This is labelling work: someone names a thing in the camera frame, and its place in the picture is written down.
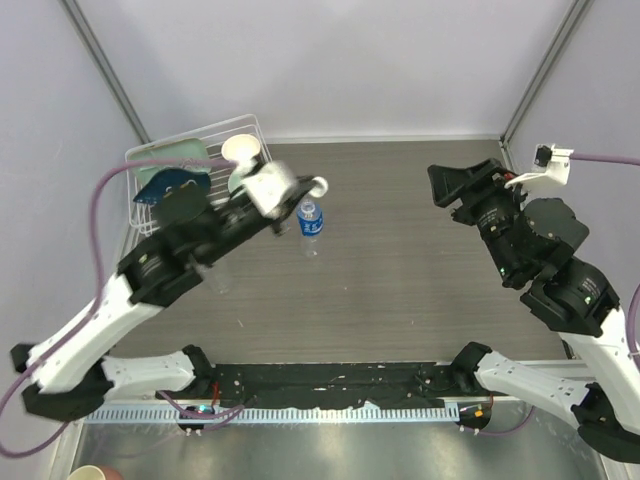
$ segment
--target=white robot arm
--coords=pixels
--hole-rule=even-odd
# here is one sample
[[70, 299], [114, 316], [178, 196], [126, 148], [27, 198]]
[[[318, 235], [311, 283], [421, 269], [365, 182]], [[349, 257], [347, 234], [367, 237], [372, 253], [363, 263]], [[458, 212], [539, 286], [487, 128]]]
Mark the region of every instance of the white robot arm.
[[523, 186], [566, 183], [570, 152], [539, 146], [536, 164], [549, 174], [518, 177], [490, 159], [467, 169], [432, 165], [429, 177], [434, 203], [462, 201], [453, 220], [478, 227], [502, 285], [529, 286], [520, 301], [572, 347], [596, 381], [557, 378], [473, 342], [453, 361], [454, 378], [469, 393], [480, 387], [520, 398], [577, 428], [603, 455], [640, 463], [640, 370], [625, 315], [604, 274], [574, 256], [589, 230], [558, 198], [522, 207]]
[[[161, 228], [120, 261], [89, 323], [31, 374], [31, 384], [22, 392], [28, 412], [68, 422], [105, 400], [152, 396], [159, 390], [181, 398], [210, 393], [212, 365], [193, 345], [154, 358], [106, 354], [136, 326], [201, 283], [198, 268], [211, 267], [266, 227], [280, 234], [281, 223], [302, 198], [308, 193], [322, 196], [327, 186], [320, 177], [294, 176], [281, 162], [258, 161], [243, 172], [241, 184], [241, 193], [218, 208], [197, 185], [184, 185], [154, 207]], [[86, 317], [92, 303], [44, 342], [16, 345], [11, 351], [16, 370], [32, 367]]]

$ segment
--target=gray wall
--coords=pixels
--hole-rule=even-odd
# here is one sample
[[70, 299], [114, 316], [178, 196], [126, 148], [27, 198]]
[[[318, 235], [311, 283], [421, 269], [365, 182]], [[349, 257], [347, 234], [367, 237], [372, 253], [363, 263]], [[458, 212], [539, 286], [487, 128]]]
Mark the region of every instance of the gray wall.
[[570, 0], [81, 0], [152, 138], [499, 134]]
[[[597, 1], [512, 142], [530, 168], [536, 143], [640, 157], [640, 3]], [[628, 306], [640, 282], [640, 169], [573, 162], [562, 197], [591, 235], [578, 255], [609, 277]]]
[[[87, 201], [100, 174], [136, 140], [58, 2], [4, 2], [0, 15], [0, 390], [15, 378], [9, 349], [54, 333], [91, 298]], [[122, 179], [105, 192], [100, 231], [108, 266], [122, 238]], [[55, 425], [14, 400], [0, 421], [13, 449]], [[43, 478], [52, 448], [0, 458], [6, 480]]]

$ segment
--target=white bracket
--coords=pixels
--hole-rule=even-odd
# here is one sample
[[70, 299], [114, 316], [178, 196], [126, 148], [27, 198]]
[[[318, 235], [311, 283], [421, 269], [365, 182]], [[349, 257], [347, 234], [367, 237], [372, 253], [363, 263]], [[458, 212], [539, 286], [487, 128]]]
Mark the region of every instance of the white bracket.
[[527, 190], [554, 185], [566, 185], [569, 180], [569, 158], [573, 150], [555, 145], [538, 145], [531, 173], [509, 180], [507, 187], [522, 184]]
[[571, 411], [580, 405], [589, 390], [585, 381], [567, 380], [514, 362], [498, 352], [485, 355], [475, 377], [484, 388], [524, 400], [574, 428], [578, 421]]

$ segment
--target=water bottle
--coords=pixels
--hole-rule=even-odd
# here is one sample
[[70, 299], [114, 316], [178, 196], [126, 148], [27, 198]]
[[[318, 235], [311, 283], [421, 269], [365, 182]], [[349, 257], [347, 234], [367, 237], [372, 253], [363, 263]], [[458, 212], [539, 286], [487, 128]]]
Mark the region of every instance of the water bottle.
[[297, 214], [302, 232], [302, 254], [315, 257], [318, 255], [318, 237], [324, 226], [322, 209], [313, 200], [305, 198], [300, 202]]
[[202, 277], [202, 283], [214, 292], [225, 294], [231, 290], [231, 274], [229, 263], [225, 257], [219, 258], [212, 267], [195, 265], [196, 271]]

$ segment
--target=green plate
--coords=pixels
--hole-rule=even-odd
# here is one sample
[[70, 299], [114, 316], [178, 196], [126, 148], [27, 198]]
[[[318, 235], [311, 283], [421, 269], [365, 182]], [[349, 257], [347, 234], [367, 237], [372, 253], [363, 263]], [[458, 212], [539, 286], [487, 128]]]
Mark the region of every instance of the green plate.
[[134, 162], [138, 160], [152, 160], [152, 159], [175, 159], [175, 165], [165, 165], [162, 167], [140, 167], [136, 168], [133, 173], [140, 182], [140, 185], [144, 187], [153, 176], [160, 170], [170, 167], [184, 168], [192, 172], [209, 172], [211, 167], [203, 167], [199, 165], [190, 165], [190, 163], [197, 163], [198, 160], [207, 160], [209, 155], [207, 154], [207, 147], [199, 138], [186, 138], [174, 143], [167, 143], [165, 145], [157, 145], [139, 152], [134, 153], [129, 157], [129, 161]]

